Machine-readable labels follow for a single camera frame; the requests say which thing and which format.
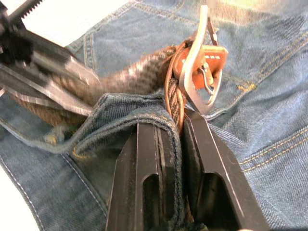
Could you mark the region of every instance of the white background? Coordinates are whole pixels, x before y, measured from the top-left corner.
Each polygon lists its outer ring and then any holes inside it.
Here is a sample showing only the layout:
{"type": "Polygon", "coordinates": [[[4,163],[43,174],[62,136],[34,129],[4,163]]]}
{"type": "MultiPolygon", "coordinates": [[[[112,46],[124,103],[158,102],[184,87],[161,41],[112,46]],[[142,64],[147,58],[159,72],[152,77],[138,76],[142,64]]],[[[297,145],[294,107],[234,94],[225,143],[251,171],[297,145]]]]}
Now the white background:
{"type": "MultiPolygon", "coordinates": [[[[10,14],[24,1],[2,0],[2,3],[10,14]]],[[[23,22],[28,30],[66,46],[126,2],[128,0],[44,0],[23,22]]],[[[0,230],[39,230],[23,197],[1,167],[0,230]]]]}

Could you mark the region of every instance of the yellow stitching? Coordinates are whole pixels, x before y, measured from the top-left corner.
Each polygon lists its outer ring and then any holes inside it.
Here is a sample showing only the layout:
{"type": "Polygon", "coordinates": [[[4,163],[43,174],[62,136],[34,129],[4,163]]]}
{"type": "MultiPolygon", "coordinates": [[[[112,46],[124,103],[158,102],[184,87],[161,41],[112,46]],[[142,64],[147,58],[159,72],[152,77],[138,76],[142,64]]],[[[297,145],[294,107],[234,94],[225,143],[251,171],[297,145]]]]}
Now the yellow stitching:
{"type": "Polygon", "coordinates": [[[163,119],[163,120],[168,121],[168,119],[167,119],[164,115],[159,115],[158,117],[160,117],[160,118],[163,119]]]}
{"type": "Polygon", "coordinates": [[[55,135],[52,136],[52,143],[54,143],[54,144],[57,143],[57,140],[56,140],[56,136],[55,136],[55,135]]]}
{"type": "Polygon", "coordinates": [[[255,90],[257,86],[254,83],[251,83],[249,86],[247,85],[248,83],[245,83],[244,85],[238,85],[237,88],[238,90],[242,90],[243,92],[249,92],[252,90],[255,90]]]}
{"type": "Polygon", "coordinates": [[[77,154],[76,154],[76,148],[74,148],[74,149],[73,149],[72,153],[73,153],[73,156],[75,156],[75,157],[77,157],[77,158],[79,158],[79,159],[83,159],[83,160],[85,160],[85,159],[89,159],[89,157],[88,157],[88,156],[84,156],[84,155],[77,155],[77,154]]]}
{"type": "Polygon", "coordinates": [[[190,20],[190,19],[187,19],[187,18],[184,18],[184,17],[180,17],[180,16],[177,16],[173,13],[168,12],[168,11],[162,11],[160,9],[157,9],[155,7],[152,7],[152,6],[144,5],[142,3],[136,4],[133,7],[136,8],[136,9],[140,9],[140,10],[147,12],[147,13],[153,13],[153,14],[159,15],[161,17],[174,18],[174,19],[178,19],[178,20],[181,20],[183,22],[186,22],[186,23],[198,25],[198,23],[193,21],[193,20],[190,20]]]}
{"type": "Polygon", "coordinates": [[[308,31],[306,31],[305,33],[303,33],[297,40],[295,40],[294,42],[292,42],[291,44],[289,44],[289,46],[287,46],[285,49],[283,49],[274,59],[272,59],[263,69],[261,69],[259,71],[259,73],[261,73],[262,71],[266,70],[271,63],[273,63],[276,59],[278,59],[282,53],[286,52],[288,49],[290,49],[294,44],[296,44],[299,40],[301,40],[303,37],[305,37],[308,34],[308,31]]]}
{"type": "Polygon", "coordinates": [[[241,163],[239,163],[239,164],[242,165],[242,164],[245,164],[245,163],[250,162],[250,161],[252,161],[252,160],[255,160],[255,159],[259,158],[260,156],[263,156],[264,154],[269,153],[270,151],[272,151],[272,150],[274,150],[274,149],[280,147],[281,145],[286,144],[286,143],[288,143],[288,142],[294,140],[294,139],[297,138],[298,136],[300,136],[300,135],[306,133],[307,131],[308,131],[308,129],[306,129],[306,130],[304,130],[304,131],[301,131],[300,133],[298,133],[297,135],[295,135],[295,136],[293,136],[292,138],[288,139],[287,141],[284,141],[284,142],[282,142],[282,143],[280,143],[280,144],[278,144],[278,145],[276,145],[276,146],[274,146],[274,147],[268,149],[267,151],[265,151],[265,152],[263,152],[263,153],[261,153],[261,154],[255,156],[255,157],[253,157],[253,158],[251,158],[251,159],[245,160],[244,162],[241,162],[241,163]]]}
{"type": "Polygon", "coordinates": [[[177,9],[178,9],[178,7],[179,7],[180,4],[181,4],[181,1],[178,0],[178,3],[177,3],[177,5],[175,6],[175,10],[174,10],[173,12],[176,12],[176,11],[177,11],[177,9]]]}
{"type": "Polygon", "coordinates": [[[95,31],[99,31],[102,26],[105,26],[107,23],[119,19],[122,17],[126,12],[131,10],[136,4],[139,4],[138,2],[128,2],[124,4],[122,7],[120,7],[115,12],[109,14],[107,17],[105,17],[103,20],[101,20],[98,24],[96,24],[89,33],[93,33],[95,31]]]}
{"type": "Polygon", "coordinates": [[[278,153],[277,155],[273,156],[273,157],[270,158],[269,160],[267,160],[267,161],[265,161],[265,162],[263,162],[263,163],[261,163],[261,164],[258,164],[258,165],[254,166],[254,167],[245,169],[245,170],[243,170],[243,172],[248,172],[248,171],[250,171],[250,170],[255,169],[256,167],[260,167],[260,166],[263,166],[263,165],[267,164],[268,162],[272,161],[273,159],[277,158],[278,156],[280,156],[280,155],[282,155],[282,154],[285,154],[286,152],[290,151],[291,149],[295,148],[296,146],[302,144],[302,143],[305,142],[307,139],[308,139],[308,138],[304,138],[304,139],[301,140],[300,142],[298,142],[298,143],[292,145],[290,148],[287,148],[286,150],[283,150],[281,153],[278,153]]]}

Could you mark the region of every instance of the denim jeans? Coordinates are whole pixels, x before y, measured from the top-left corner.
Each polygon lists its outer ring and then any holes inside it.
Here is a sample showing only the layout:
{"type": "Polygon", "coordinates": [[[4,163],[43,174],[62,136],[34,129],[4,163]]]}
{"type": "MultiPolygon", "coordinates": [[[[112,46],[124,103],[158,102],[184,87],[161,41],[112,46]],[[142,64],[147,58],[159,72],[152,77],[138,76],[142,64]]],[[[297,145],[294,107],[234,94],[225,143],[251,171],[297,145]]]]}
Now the denim jeans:
{"type": "MultiPolygon", "coordinates": [[[[234,152],[271,228],[308,229],[308,4],[228,2],[211,12],[229,56],[215,108],[204,116],[234,152]]],[[[205,3],[129,2],[69,49],[103,78],[181,43],[205,3]]],[[[140,122],[170,136],[176,213],[169,229],[184,224],[180,141],[162,95],[105,94],[79,128],[52,128],[6,95],[0,108],[0,163],[40,230],[104,229],[116,158],[140,122]]]]}

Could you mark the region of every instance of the seam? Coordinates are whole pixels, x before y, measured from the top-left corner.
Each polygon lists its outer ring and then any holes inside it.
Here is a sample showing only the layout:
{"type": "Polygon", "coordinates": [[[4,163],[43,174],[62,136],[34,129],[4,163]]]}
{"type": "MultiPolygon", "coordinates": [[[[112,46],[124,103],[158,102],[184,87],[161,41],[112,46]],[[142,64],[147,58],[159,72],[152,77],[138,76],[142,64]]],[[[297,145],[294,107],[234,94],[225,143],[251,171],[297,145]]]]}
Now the seam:
{"type": "Polygon", "coordinates": [[[84,49],[84,54],[85,54],[85,62],[84,63],[87,67],[89,67],[88,52],[87,52],[87,36],[84,37],[84,47],[83,47],[83,49],[84,49]]]}
{"type": "MultiPolygon", "coordinates": [[[[295,40],[294,42],[292,42],[289,46],[287,46],[285,49],[283,49],[274,59],[272,59],[264,68],[262,68],[259,73],[265,71],[276,59],[278,59],[280,57],[280,55],[282,53],[284,53],[285,51],[287,51],[288,49],[290,49],[292,47],[292,45],[296,44],[301,38],[305,37],[308,34],[308,32],[306,31],[305,33],[303,33],[297,40],[295,40]]],[[[299,44],[297,47],[294,47],[293,50],[296,50],[301,44],[299,44]]],[[[263,75],[266,75],[268,73],[270,73],[272,71],[272,69],[274,69],[277,65],[273,66],[270,70],[266,71],[263,75]]]]}
{"type": "Polygon", "coordinates": [[[77,39],[74,42],[72,42],[71,44],[67,45],[67,48],[69,50],[71,50],[72,52],[76,52],[77,50],[79,50],[82,47],[82,45],[83,45],[83,38],[88,33],[92,33],[93,31],[95,31],[95,28],[97,26],[100,28],[101,25],[119,18],[120,16],[122,16],[123,13],[128,11],[134,4],[136,4],[136,3],[128,2],[128,3],[124,4],[123,6],[121,6],[119,9],[117,9],[116,11],[114,11],[113,13],[107,15],[105,18],[103,18],[97,24],[95,24],[89,31],[85,32],[82,36],[80,36],[79,39],[77,39]]]}
{"type": "Polygon", "coordinates": [[[89,156],[86,156],[86,155],[78,155],[78,154],[76,153],[76,146],[74,147],[72,153],[73,153],[73,156],[77,157],[78,159],[82,159],[82,160],[89,160],[89,159],[90,159],[89,156]]]}
{"type": "Polygon", "coordinates": [[[163,18],[169,18],[169,19],[175,19],[175,20],[178,19],[179,21],[190,23],[190,24],[193,24],[195,26],[198,25],[197,22],[190,20],[188,18],[180,17],[180,16],[177,16],[173,13],[168,12],[168,11],[162,11],[160,9],[157,9],[157,8],[154,8],[154,7],[151,7],[151,6],[148,6],[148,5],[144,5],[142,3],[133,5],[132,7],[139,9],[139,10],[142,10],[142,11],[147,12],[147,13],[159,15],[163,18]]]}
{"type": "Polygon", "coordinates": [[[101,211],[103,212],[103,214],[106,216],[105,211],[103,209],[103,207],[101,206],[100,202],[97,200],[97,198],[95,197],[94,193],[91,191],[91,189],[88,187],[88,185],[85,183],[85,181],[82,179],[82,177],[80,176],[80,174],[77,172],[77,170],[74,168],[74,166],[72,166],[72,164],[63,156],[63,154],[61,154],[61,156],[63,157],[63,159],[69,164],[69,166],[73,169],[73,171],[77,174],[77,176],[79,177],[79,179],[81,180],[81,182],[86,186],[86,188],[88,189],[88,191],[90,192],[90,194],[92,195],[92,197],[95,199],[96,203],[98,204],[98,206],[100,207],[101,211]]]}
{"type": "Polygon", "coordinates": [[[184,5],[185,5],[185,0],[182,1],[182,5],[179,6],[179,7],[176,9],[176,11],[179,11],[180,9],[182,9],[184,5]]]}
{"type": "MultiPolygon", "coordinates": [[[[148,113],[144,113],[143,114],[144,116],[148,116],[148,117],[151,117],[153,115],[151,114],[148,114],[148,113]]],[[[158,117],[162,120],[164,120],[165,122],[168,120],[166,117],[164,117],[163,115],[158,115],[158,117]]],[[[98,130],[94,131],[93,133],[91,133],[86,139],[83,139],[81,140],[77,145],[76,145],[76,151],[78,153],[83,153],[86,151],[87,149],[87,146],[92,146],[95,142],[97,142],[98,140],[101,140],[102,137],[102,134],[101,133],[110,133],[113,129],[117,128],[117,127],[121,127],[121,126],[131,126],[131,125],[135,125],[137,123],[142,123],[142,121],[144,121],[144,123],[148,123],[147,122],[147,118],[144,117],[144,118],[133,118],[133,119],[130,119],[130,120],[126,120],[126,121],[122,121],[120,122],[119,124],[115,124],[115,125],[111,125],[109,127],[107,127],[105,130],[102,130],[102,128],[99,128],[98,130]]]]}
{"type": "Polygon", "coordinates": [[[88,34],[91,34],[95,31],[98,31],[103,25],[120,18],[121,16],[123,16],[126,12],[128,12],[131,8],[133,8],[136,4],[138,4],[137,2],[129,2],[125,5],[123,5],[120,10],[115,11],[113,13],[111,13],[110,15],[108,15],[106,18],[104,18],[103,20],[101,20],[98,24],[96,24],[95,26],[92,27],[92,29],[90,31],[87,32],[88,34]]]}
{"type": "Polygon", "coordinates": [[[29,203],[31,204],[32,208],[33,208],[33,211],[35,213],[35,216],[38,218],[39,220],[39,224],[41,225],[42,229],[45,230],[44,226],[43,226],[43,223],[41,221],[41,219],[39,218],[39,215],[38,215],[38,212],[37,210],[35,209],[32,201],[30,200],[28,194],[25,192],[24,188],[22,187],[22,185],[18,182],[18,180],[15,178],[15,176],[13,175],[13,173],[9,170],[9,168],[6,166],[6,164],[4,163],[4,160],[2,159],[2,157],[0,156],[1,158],[1,161],[4,165],[4,167],[6,168],[6,170],[10,173],[11,177],[14,179],[14,181],[16,182],[16,184],[19,186],[19,188],[23,191],[24,195],[26,196],[26,198],[28,199],[29,203]]]}
{"type": "Polygon", "coordinates": [[[91,59],[92,59],[92,69],[93,69],[93,72],[95,72],[94,58],[93,58],[93,48],[92,48],[92,33],[89,36],[89,44],[90,44],[91,59]]]}
{"type": "Polygon", "coordinates": [[[253,170],[253,169],[257,168],[257,167],[261,167],[261,166],[267,164],[268,162],[270,162],[270,161],[276,159],[278,156],[280,156],[280,155],[282,155],[282,154],[285,154],[285,153],[287,153],[288,151],[290,151],[291,149],[293,149],[293,148],[295,148],[295,147],[301,145],[301,144],[304,143],[307,139],[308,139],[308,138],[302,139],[300,142],[298,142],[298,143],[292,145],[291,147],[289,147],[289,148],[283,150],[282,152],[276,154],[275,156],[271,157],[271,158],[268,159],[267,161],[265,161],[265,162],[263,162],[263,163],[261,163],[261,164],[258,164],[258,165],[256,165],[256,166],[253,166],[253,167],[251,167],[251,168],[245,169],[245,170],[243,170],[243,172],[248,172],[248,171],[251,171],[251,170],[253,170]]]}
{"type": "Polygon", "coordinates": [[[255,157],[252,157],[252,158],[250,158],[250,159],[248,159],[248,160],[245,160],[245,161],[243,161],[243,162],[240,162],[239,164],[242,165],[242,164],[248,163],[248,162],[250,162],[250,161],[252,161],[252,160],[255,160],[255,159],[259,158],[260,156],[263,156],[263,155],[269,153],[270,151],[273,151],[274,149],[279,148],[280,146],[282,146],[282,145],[284,145],[284,144],[286,144],[286,143],[289,143],[290,141],[292,141],[292,140],[294,140],[295,138],[299,137],[300,135],[306,133],[307,131],[308,131],[308,129],[306,129],[306,130],[304,130],[304,131],[298,133],[297,135],[293,136],[292,138],[290,138],[290,139],[288,139],[288,140],[286,140],[286,141],[284,141],[284,142],[281,142],[280,144],[278,144],[278,145],[276,145],[276,146],[273,146],[272,148],[268,149],[268,150],[265,151],[265,152],[262,152],[261,154],[255,156],[255,157]]]}
{"type": "MultiPolygon", "coordinates": [[[[104,132],[110,132],[110,130],[114,129],[115,127],[120,127],[122,125],[124,126],[131,126],[131,125],[135,125],[136,124],[136,121],[137,123],[148,123],[148,121],[146,121],[144,118],[137,118],[137,120],[130,120],[130,121],[124,121],[122,123],[119,123],[119,124],[116,124],[114,126],[111,126],[109,129],[106,129],[104,132]]],[[[169,125],[166,125],[165,123],[162,123],[162,121],[159,121],[159,120],[156,120],[156,122],[158,123],[156,125],[156,127],[159,127],[159,128],[162,128],[164,130],[168,130],[168,135],[169,135],[169,139],[172,143],[172,148],[173,148],[173,156],[175,158],[175,162],[174,162],[174,165],[175,165],[175,203],[177,205],[178,208],[181,208],[183,206],[182,204],[182,195],[181,195],[181,191],[182,191],[182,188],[181,186],[179,185],[179,180],[181,179],[181,175],[180,175],[180,171],[181,171],[181,165],[179,164],[179,161],[181,161],[181,155],[180,155],[180,150],[176,147],[176,133],[174,132],[175,131],[175,125],[172,126],[172,128],[168,128],[168,126],[171,126],[170,124],[169,125]]],[[[182,217],[179,215],[179,210],[176,209],[175,210],[175,222],[174,222],[174,226],[177,228],[177,224],[179,222],[182,222],[182,217]]]]}
{"type": "Polygon", "coordinates": [[[87,46],[86,46],[86,53],[87,53],[87,58],[88,58],[88,67],[89,68],[93,68],[93,57],[92,57],[92,52],[91,52],[91,40],[90,40],[90,35],[91,34],[88,34],[85,36],[85,40],[86,40],[86,43],[87,43],[87,46]]]}
{"type": "Polygon", "coordinates": [[[176,4],[175,9],[172,12],[175,13],[176,11],[178,11],[178,9],[180,9],[183,6],[184,2],[185,0],[184,1],[178,0],[178,3],[176,4]]]}
{"type": "MultiPolygon", "coordinates": [[[[102,99],[99,100],[98,105],[96,105],[96,107],[94,108],[92,114],[91,114],[91,119],[97,119],[97,116],[102,112],[100,110],[101,106],[104,106],[106,101],[110,100],[112,97],[110,96],[110,93],[106,93],[102,99]]],[[[161,97],[159,97],[159,95],[155,96],[155,97],[151,97],[148,98],[147,96],[138,96],[137,97],[137,102],[134,101],[133,103],[141,103],[140,100],[146,100],[145,102],[142,103],[159,103],[160,105],[162,102],[161,97]]],[[[68,149],[72,149],[74,147],[74,145],[76,143],[78,143],[81,139],[83,140],[83,137],[87,134],[87,132],[89,131],[86,127],[90,126],[91,129],[93,128],[93,125],[91,124],[91,122],[87,119],[85,121],[85,123],[83,124],[83,126],[79,129],[79,133],[75,134],[74,137],[71,137],[68,141],[66,141],[65,143],[62,144],[58,144],[58,145],[52,145],[50,143],[41,141],[41,140],[36,140],[36,138],[31,138],[28,137],[27,135],[19,132],[18,129],[16,129],[15,127],[13,127],[12,125],[10,125],[7,121],[5,121],[4,119],[2,119],[0,117],[0,125],[7,130],[10,134],[12,134],[14,137],[16,137],[18,140],[20,140],[22,143],[30,146],[30,147],[35,147],[35,148],[39,148],[42,149],[44,151],[50,152],[52,154],[61,154],[64,152],[67,152],[68,149]]]]}

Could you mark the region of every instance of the metal clip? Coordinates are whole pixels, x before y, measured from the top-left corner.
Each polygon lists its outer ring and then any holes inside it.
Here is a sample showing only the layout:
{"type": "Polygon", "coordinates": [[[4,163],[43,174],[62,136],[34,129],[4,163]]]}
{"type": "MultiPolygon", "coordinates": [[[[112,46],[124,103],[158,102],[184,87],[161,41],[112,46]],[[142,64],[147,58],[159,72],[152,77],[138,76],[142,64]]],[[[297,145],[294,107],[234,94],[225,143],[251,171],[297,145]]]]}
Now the metal clip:
{"type": "Polygon", "coordinates": [[[188,56],[183,64],[180,77],[179,77],[179,87],[180,90],[185,94],[189,102],[192,104],[192,107],[198,111],[199,113],[205,115],[209,112],[209,110],[213,107],[214,102],[216,100],[217,94],[219,92],[219,88],[221,85],[221,76],[222,76],[222,68],[226,61],[227,50],[224,47],[217,46],[217,36],[214,31],[214,28],[211,22],[208,22],[207,17],[208,7],[206,5],[201,6],[200,10],[200,23],[198,27],[197,34],[195,36],[192,47],[188,53],[188,56]],[[210,36],[212,38],[213,44],[215,46],[203,46],[203,40],[205,37],[206,26],[208,25],[210,36]],[[213,73],[213,89],[211,89],[206,83],[205,70],[201,70],[201,75],[203,78],[202,83],[198,80],[200,76],[194,75],[193,77],[193,66],[196,62],[196,59],[200,53],[200,50],[204,51],[205,59],[207,62],[212,64],[208,65],[207,71],[213,73]],[[210,94],[210,99],[207,103],[205,103],[196,89],[205,87],[207,92],[210,94]]]}

